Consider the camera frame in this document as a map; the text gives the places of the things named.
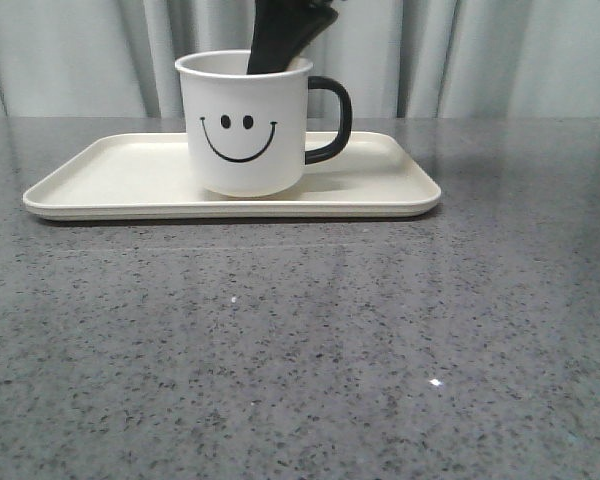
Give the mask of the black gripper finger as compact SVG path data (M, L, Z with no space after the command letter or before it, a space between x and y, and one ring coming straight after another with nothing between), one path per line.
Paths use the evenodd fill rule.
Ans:
M337 18L331 1L256 1L247 74L285 71Z

